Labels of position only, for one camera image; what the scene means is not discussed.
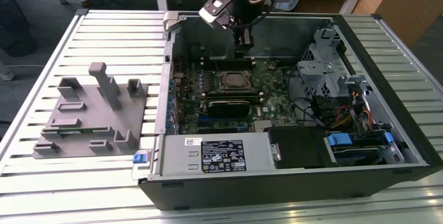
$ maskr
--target aluminum profile table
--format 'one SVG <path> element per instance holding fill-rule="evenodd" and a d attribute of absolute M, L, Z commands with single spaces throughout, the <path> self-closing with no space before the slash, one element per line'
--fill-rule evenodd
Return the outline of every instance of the aluminum profile table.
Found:
<path fill-rule="evenodd" d="M 163 63 L 158 11 L 91 10 L 75 19 L 0 143 L 0 223 L 438 223 L 443 172 L 400 183 L 368 198 L 159 211 L 132 180 L 132 156 L 35 160 L 32 147 L 56 104 L 61 76 L 96 83 L 91 62 L 106 62 L 116 81 L 150 84 L 142 147 L 154 145 Z M 383 21 L 347 16 L 435 149 L 443 155 L 443 89 Z M 354 69 L 359 65 L 348 53 Z"/>

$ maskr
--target motherboard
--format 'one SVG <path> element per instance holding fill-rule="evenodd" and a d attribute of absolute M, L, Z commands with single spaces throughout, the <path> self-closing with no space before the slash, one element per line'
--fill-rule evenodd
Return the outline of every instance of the motherboard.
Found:
<path fill-rule="evenodd" d="M 202 59 L 175 66 L 180 134 L 263 132 L 298 124 L 290 66 L 272 58 Z"/>

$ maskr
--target power supply label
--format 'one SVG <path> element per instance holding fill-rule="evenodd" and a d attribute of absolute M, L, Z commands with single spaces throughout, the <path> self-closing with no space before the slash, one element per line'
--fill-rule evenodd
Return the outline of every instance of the power supply label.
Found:
<path fill-rule="evenodd" d="M 243 140 L 202 141 L 202 171 L 204 173 L 246 170 Z"/>

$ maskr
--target floor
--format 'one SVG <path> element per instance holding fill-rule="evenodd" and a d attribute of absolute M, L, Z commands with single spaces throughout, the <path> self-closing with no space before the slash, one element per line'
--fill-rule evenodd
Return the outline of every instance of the floor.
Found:
<path fill-rule="evenodd" d="M 94 9 L 156 10 L 156 0 L 94 0 Z M 24 57 L 12 58 L 0 50 L 1 62 L 7 65 L 44 65 L 70 25 L 72 16 L 82 8 L 79 0 L 68 0 L 61 5 L 59 0 L 17 0 L 31 23 L 31 34 L 37 42 L 37 50 Z M 203 0 L 186 0 L 183 4 L 170 1 L 172 10 L 198 10 Z M 423 64 L 443 83 L 443 18 L 439 18 L 416 43 L 412 51 Z M 11 67 L 16 77 L 13 81 L 0 81 L 0 121 L 12 121 L 33 83 L 40 75 L 41 67 Z M 8 126 L 0 124 L 0 137 Z"/>

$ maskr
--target blue latch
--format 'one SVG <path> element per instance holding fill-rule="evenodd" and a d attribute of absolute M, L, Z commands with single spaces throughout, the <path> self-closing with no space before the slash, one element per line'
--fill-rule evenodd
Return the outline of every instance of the blue latch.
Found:
<path fill-rule="evenodd" d="M 330 145 L 351 145 L 352 140 L 347 133 L 332 133 L 327 137 L 327 141 L 330 142 Z"/>
<path fill-rule="evenodd" d="M 394 137 L 392 137 L 392 134 L 390 132 L 384 133 L 384 138 L 386 138 L 386 140 L 387 140 L 388 143 L 394 142 Z"/>
<path fill-rule="evenodd" d="M 135 153 L 132 157 L 132 163 L 147 163 L 147 154 Z"/>

